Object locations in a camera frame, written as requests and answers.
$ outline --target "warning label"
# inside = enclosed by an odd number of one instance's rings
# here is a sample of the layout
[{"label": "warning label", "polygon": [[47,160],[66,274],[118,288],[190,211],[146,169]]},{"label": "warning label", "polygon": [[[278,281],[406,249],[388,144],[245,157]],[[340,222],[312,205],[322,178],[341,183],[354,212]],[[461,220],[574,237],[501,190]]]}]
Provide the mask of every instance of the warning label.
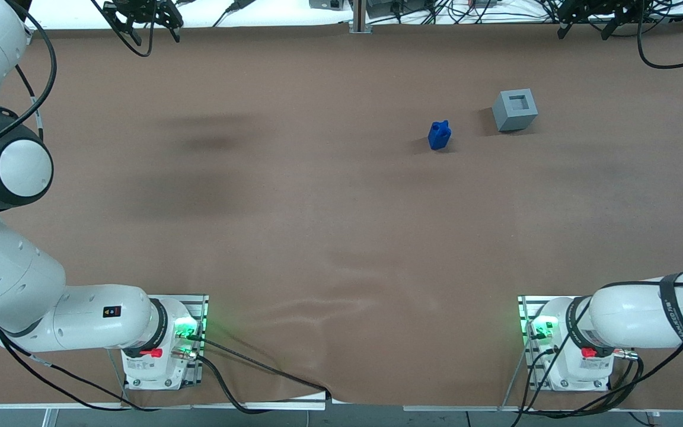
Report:
[{"label": "warning label", "polygon": [[127,367],[129,369],[151,369],[154,368],[154,362],[144,362],[143,360],[128,360]]},{"label": "warning label", "polygon": [[579,367],[582,369],[607,369],[610,368],[610,360],[581,359]]}]

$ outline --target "metal frame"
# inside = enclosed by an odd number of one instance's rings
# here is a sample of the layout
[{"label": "metal frame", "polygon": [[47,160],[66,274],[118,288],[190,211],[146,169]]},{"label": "metal frame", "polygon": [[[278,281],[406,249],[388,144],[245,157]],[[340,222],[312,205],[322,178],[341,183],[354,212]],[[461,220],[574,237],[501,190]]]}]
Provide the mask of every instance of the metal frame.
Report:
[{"label": "metal frame", "polygon": [[369,34],[372,27],[366,24],[365,5],[368,0],[354,0],[352,4],[352,22],[349,23],[349,32],[358,34]]}]

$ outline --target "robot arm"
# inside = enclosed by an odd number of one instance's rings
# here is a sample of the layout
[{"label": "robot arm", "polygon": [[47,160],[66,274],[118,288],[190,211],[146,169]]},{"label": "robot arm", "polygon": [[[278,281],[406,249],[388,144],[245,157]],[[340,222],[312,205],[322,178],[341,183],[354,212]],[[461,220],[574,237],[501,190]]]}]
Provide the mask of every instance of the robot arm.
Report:
[{"label": "robot arm", "polygon": [[528,325],[555,391],[606,391],[614,355],[683,344],[683,274],[614,283],[591,297],[553,298]]},{"label": "robot arm", "polygon": [[[0,0],[0,84],[25,51],[27,29]],[[0,107],[0,211],[40,199],[52,183],[43,141]],[[66,286],[65,270],[0,219],[0,329],[29,352],[119,348],[136,388],[181,387],[197,322],[182,303],[135,286]]]}]

